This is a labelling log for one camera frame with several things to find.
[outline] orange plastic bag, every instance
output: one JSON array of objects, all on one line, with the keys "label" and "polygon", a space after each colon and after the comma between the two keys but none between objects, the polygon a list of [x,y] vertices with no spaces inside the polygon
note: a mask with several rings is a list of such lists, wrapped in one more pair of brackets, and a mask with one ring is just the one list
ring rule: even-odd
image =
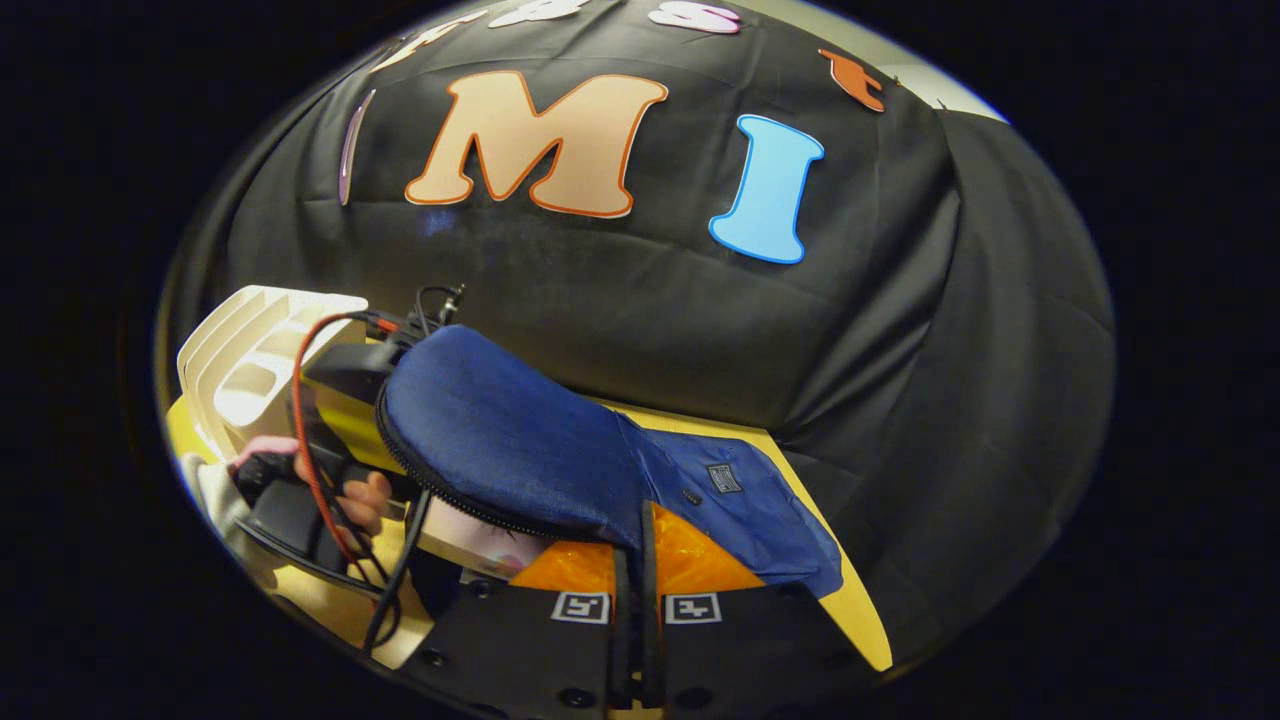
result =
[{"label": "orange plastic bag", "polygon": [[[758,588],[764,583],[732,555],[678,515],[653,506],[658,594]],[[547,548],[511,584],[559,592],[613,596],[613,546],[561,541]]]},{"label": "orange plastic bag", "polygon": [[559,541],[511,579],[512,585],[559,592],[607,592],[613,597],[613,546]]},{"label": "orange plastic bag", "polygon": [[684,518],[653,506],[658,594],[690,594],[758,588],[764,583],[716,541]]}]

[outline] letter m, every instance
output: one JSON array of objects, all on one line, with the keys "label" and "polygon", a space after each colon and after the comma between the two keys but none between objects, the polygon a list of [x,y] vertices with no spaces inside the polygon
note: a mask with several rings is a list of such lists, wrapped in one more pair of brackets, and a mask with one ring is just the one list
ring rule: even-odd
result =
[{"label": "letter m", "polygon": [[534,110],[525,77],[517,72],[468,76],[449,85],[453,108],[422,174],[404,187],[419,205],[448,205],[471,195],[463,174],[471,146],[494,200],[506,200],[550,150],[547,177],[529,188],[539,206],[559,213],[621,218],[631,211],[622,187],[631,141],[644,111],[667,97],[650,79],[596,76],[543,113]]}]

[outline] blue letter i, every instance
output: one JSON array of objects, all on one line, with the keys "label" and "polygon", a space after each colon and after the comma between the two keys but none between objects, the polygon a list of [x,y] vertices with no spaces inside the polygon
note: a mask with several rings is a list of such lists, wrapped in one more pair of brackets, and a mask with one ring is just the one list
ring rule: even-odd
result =
[{"label": "blue letter i", "polygon": [[712,237],[742,255],[794,264],[804,258],[796,237],[796,214],[809,164],[822,158],[822,143],[760,115],[742,115],[737,127],[750,142],[737,197],[727,215],[712,218]]}]

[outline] black fabric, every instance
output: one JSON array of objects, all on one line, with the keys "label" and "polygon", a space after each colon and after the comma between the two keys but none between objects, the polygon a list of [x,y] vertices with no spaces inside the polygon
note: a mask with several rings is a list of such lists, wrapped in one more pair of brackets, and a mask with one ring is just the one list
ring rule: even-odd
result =
[{"label": "black fabric", "polygon": [[[899,659],[989,610],[1057,537],[1093,473],[1116,373],[1101,265],[1061,186],[1007,126],[938,120],[963,206],[910,379],[868,445],[854,413],[778,433]],[[874,461],[850,462],[858,452]]]},{"label": "black fabric", "polygon": [[[886,106],[872,113],[818,54],[856,59],[856,47],[741,8],[737,36],[663,27],[646,18],[655,4],[599,0],[500,32],[483,18],[372,76],[390,49],[344,68],[269,128],[197,218],[169,345],[244,284],[402,311],[420,284],[465,282],[458,320],[554,380],[769,429],[906,660],[1009,592],[1089,477],[1115,357],[1088,233],[1007,126],[936,113],[868,68]],[[550,156],[503,202],[474,154],[465,201],[404,200],[448,83],[497,69],[522,72],[538,110],[604,73],[667,86],[635,136],[630,215],[534,205],[529,186]],[[343,137],[370,88],[343,208]],[[796,265],[739,255],[707,231],[737,190],[745,113],[826,147]]]}]

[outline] decorative letter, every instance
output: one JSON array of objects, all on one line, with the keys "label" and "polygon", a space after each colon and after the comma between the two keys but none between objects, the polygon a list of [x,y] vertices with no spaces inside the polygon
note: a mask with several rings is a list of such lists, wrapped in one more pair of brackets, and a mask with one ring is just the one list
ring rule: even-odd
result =
[{"label": "decorative letter", "polygon": [[796,237],[796,214],[809,164],[823,156],[822,143],[769,118],[737,119],[750,143],[737,197],[727,215],[712,218],[712,237],[742,255],[794,264],[804,258]]},{"label": "decorative letter", "polygon": [[884,111],[884,104],[872,96],[872,92],[867,90],[867,86],[879,90],[879,82],[863,72],[861,65],[849,58],[841,58],[831,50],[818,50],[818,54],[823,58],[831,59],[831,79],[836,81],[836,85],[842,87],[845,92],[854,97],[854,100],[858,100],[872,110],[876,110],[877,113]]},{"label": "decorative letter", "polygon": [[369,73],[372,74],[372,73],[376,73],[378,70],[380,70],[380,69],[383,69],[385,67],[394,65],[396,63],[399,63],[404,58],[408,58],[410,55],[412,55],[413,51],[417,50],[419,47],[421,47],[424,45],[430,45],[430,44],[435,42],[436,40],[439,40],[439,38],[444,37],[445,35],[448,35],[451,29],[458,27],[462,23],[470,23],[471,20],[479,18],[480,15],[484,15],[488,12],[489,10],[480,10],[479,13],[471,13],[470,15],[463,15],[463,17],[456,19],[456,20],[447,22],[443,26],[436,26],[436,27],[433,27],[429,31],[422,32],[416,38],[413,38],[412,42],[410,42],[404,47],[401,47],[399,50],[397,50],[394,55],[392,55],[390,58],[387,58],[381,63],[378,63],[376,65],[374,65],[372,69],[369,70]]},{"label": "decorative letter", "polygon": [[572,15],[586,3],[588,0],[534,0],[493,20],[489,23],[489,27],[513,26],[525,20],[554,20],[556,18]]},{"label": "decorative letter", "polygon": [[356,138],[360,136],[360,123],[364,122],[365,111],[369,110],[375,92],[378,91],[369,91],[369,95],[360,101],[356,111],[351,115],[351,122],[347,123],[347,137],[342,141],[342,163],[338,165],[338,201],[342,205],[346,205],[347,199],[351,197],[351,169],[356,163]]},{"label": "decorative letter", "polygon": [[687,27],[705,32],[737,32],[737,13],[701,3],[663,3],[649,13],[649,19],[663,26]]},{"label": "decorative letter", "polygon": [[462,173],[472,143],[494,200],[506,200],[547,152],[556,161],[529,188],[548,210],[621,218],[632,199],[622,187],[631,141],[649,105],[667,97],[666,86],[630,76],[596,76],[543,113],[534,110],[525,76],[499,70],[449,85],[453,108],[444,118],[422,174],[404,187],[419,205],[448,205],[471,195]]}]

